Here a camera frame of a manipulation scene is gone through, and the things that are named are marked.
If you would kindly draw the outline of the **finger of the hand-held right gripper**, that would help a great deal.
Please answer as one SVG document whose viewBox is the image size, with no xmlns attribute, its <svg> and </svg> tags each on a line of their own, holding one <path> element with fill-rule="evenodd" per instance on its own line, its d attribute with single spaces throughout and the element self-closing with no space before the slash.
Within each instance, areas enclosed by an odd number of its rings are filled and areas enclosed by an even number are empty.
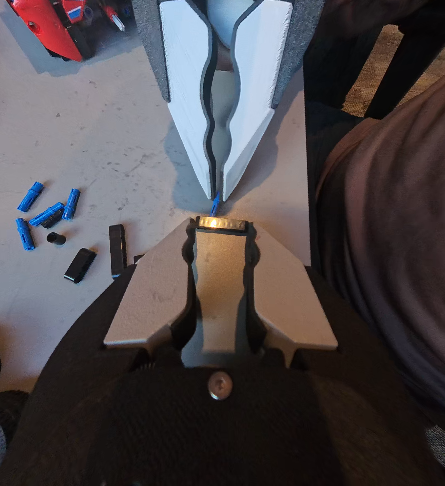
<svg viewBox="0 0 445 486">
<path fill-rule="evenodd" d="M 207 17 L 193 1 L 161 1 L 159 11 L 169 87 L 167 105 L 195 175 L 207 198 L 213 199 L 216 161 L 211 88 L 217 40 Z"/>
<path fill-rule="evenodd" d="M 230 50 L 237 98 L 227 120 L 231 149 L 223 165 L 223 201 L 238 185 L 274 116 L 292 10 L 288 1 L 256 1 L 235 21 Z"/>
</svg>

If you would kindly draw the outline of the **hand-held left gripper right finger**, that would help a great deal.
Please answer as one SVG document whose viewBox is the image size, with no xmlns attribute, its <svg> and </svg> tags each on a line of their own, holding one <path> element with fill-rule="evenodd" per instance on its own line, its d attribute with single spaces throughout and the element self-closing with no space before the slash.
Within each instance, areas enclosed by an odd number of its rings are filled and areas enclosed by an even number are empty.
<svg viewBox="0 0 445 486">
<path fill-rule="evenodd" d="M 260 225 L 254 268 L 256 316 L 266 330 L 263 345 L 280 349 L 289 366 L 298 349 L 335 351 L 337 339 L 304 264 Z"/>
</svg>

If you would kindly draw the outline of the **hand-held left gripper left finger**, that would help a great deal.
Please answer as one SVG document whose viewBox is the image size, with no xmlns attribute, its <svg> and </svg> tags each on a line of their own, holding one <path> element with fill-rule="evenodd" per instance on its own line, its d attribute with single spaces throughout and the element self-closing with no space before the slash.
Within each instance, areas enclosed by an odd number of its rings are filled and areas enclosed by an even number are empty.
<svg viewBox="0 0 445 486">
<path fill-rule="evenodd" d="M 181 350 L 190 341 L 197 323 L 194 243 L 195 220 L 187 218 L 138 261 L 106 347 Z"/>
</svg>

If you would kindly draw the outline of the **long black toy beam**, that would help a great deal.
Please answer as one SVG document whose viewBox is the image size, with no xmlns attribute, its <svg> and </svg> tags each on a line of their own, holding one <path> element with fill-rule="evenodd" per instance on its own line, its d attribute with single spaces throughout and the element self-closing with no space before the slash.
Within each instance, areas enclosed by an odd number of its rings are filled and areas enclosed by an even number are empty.
<svg viewBox="0 0 445 486">
<path fill-rule="evenodd" d="M 195 230 L 225 235 L 246 235 L 248 233 L 248 221 L 221 218 L 215 216 L 197 216 L 195 218 Z"/>
<path fill-rule="evenodd" d="M 127 268 L 126 235 L 123 224 L 109 226 L 111 278 L 116 279 Z"/>
</svg>

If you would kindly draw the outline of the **small black toy brick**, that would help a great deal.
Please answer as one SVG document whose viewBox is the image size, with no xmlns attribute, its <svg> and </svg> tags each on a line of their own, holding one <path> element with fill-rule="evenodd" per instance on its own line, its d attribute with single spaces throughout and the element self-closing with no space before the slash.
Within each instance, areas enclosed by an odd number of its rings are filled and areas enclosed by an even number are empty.
<svg viewBox="0 0 445 486">
<path fill-rule="evenodd" d="M 95 258 L 95 251 L 81 248 L 64 273 L 64 279 L 74 284 L 80 283 L 84 279 Z"/>
</svg>

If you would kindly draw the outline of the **grey desk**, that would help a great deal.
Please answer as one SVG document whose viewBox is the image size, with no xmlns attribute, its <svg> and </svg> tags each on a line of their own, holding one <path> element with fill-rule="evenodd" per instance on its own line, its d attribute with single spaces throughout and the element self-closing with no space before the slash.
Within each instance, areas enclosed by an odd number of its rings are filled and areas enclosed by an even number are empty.
<svg viewBox="0 0 445 486">
<path fill-rule="evenodd" d="M 5 15 L 13 10 L 1 1 Z M 109 226 L 127 223 L 128 249 L 144 255 L 187 218 L 209 216 L 208 199 L 188 158 L 143 46 L 105 63 L 80 63 L 72 76 L 40 76 L 15 50 L 0 22 L 0 386 L 23 390 L 37 380 L 68 329 L 111 278 Z M 304 265 L 311 263 L 304 83 L 297 70 L 248 167 L 223 201 L 216 165 L 217 217 L 260 225 Z M 36 182 L 44 190 L 17 210 Z M 52 228 L 29 220 L 80 198 L 71 221 Z M 25 251 L 15 220 L 28 222 L 35 249 Z M 50 244 L 50 232 L 66 243 Z M 195 230 L 192 269 L 201 325 L 184 346 L 189 366 L 227 364 L 238 355 L 246 235 Z M 64 273 L 81 248 L 96 252 L 84 279 Z"/>
</svg>

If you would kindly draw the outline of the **red black toy car model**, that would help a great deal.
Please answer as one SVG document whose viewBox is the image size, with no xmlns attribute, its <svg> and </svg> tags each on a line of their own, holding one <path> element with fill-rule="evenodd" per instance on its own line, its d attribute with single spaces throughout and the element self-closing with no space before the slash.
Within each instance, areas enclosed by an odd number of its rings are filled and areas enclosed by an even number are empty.
<svg viewBox="0 0 445 486">
<path fill-rule="evenodd" d="M 64 61 L 94 57 L 104 31 L 125 32 L 132 1 L 7 1 L 48 54 Z"/>
</svg>

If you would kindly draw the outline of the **black chair frame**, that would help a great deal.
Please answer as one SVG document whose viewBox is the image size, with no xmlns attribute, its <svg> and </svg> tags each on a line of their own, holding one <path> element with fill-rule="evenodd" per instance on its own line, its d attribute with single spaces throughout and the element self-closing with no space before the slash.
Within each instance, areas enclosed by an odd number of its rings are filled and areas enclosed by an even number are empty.
<svg viewBox="0 0 445 486">
<path fill-rule="evenodd" d="M 445 47 L 445 18 L 402 21 L 402 40 L 365 112 L 383 119 L 393 111 Z"/>
</svg>

